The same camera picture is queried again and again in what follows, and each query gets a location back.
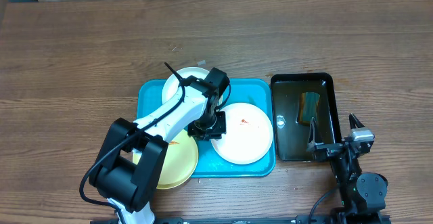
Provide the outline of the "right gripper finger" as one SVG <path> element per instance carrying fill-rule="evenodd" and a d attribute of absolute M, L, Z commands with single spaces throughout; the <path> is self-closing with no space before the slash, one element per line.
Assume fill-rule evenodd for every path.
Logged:
<path fill-rule="evenodd" d="M 349 124 L 351 129 L 363 128 L 365 125 L 353 114 L 349 114 Z"/>
<path fill-rule="evenodd" d="M 307 151 L 314 151 L 315 148 L 319 145 L 323 145 L 323 139 L 318 130 L 317 121 L 315 118 L 312 118 L 310 121 L 310 129 L 309 129 L 309 140 L 307 143 Z"/>

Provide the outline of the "green yellow sponge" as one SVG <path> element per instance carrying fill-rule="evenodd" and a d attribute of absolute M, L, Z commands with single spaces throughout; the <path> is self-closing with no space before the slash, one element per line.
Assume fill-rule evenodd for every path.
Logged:
<path fill-rule="evenodd" d="M 316 92 L 302 92 L 299 97 L 299 108 L 296 122 L 309 126 L 312 118 L 317 120 L 319 113 L 320 95 Z"/>

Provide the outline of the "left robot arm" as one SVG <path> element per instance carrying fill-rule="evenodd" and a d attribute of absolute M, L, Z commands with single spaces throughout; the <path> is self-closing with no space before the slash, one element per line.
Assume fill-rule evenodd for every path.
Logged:
<path fill-rule="evenodd" d="M 146 117 L 115 120 L 95 163 L 83 176 L 79 194 L 88 203 L 114 209 L 111 223 L 153 223 L 150 210 L 169 143 L 183 130 L 198 141 L 226 134 L 219 100 L 231 90 L 227 74 L 212 68 L 204 79 L 175 74 L 174 96 Z"/>

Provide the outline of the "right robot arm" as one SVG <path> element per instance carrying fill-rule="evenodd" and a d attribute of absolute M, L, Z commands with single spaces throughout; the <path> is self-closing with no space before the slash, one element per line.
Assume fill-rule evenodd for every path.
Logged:
<path fill-rule="evenodd" d="M 324 194 L 320 201 L 338 190 L 342 207 L 329 215 L 329 223 L 385 223 L 388 217 L 380 214 L 385 209 L 388 180 L 378 173 L 364 173 L 358 158 L 370 152 L 375 140 L 373 132 L 354 115 L 349 115 L 350 133 L 340 143 L 325 144 L 317 122 L 310 122 L 307 150 L 318 162 L 329 162 L 337 187 Z"/>

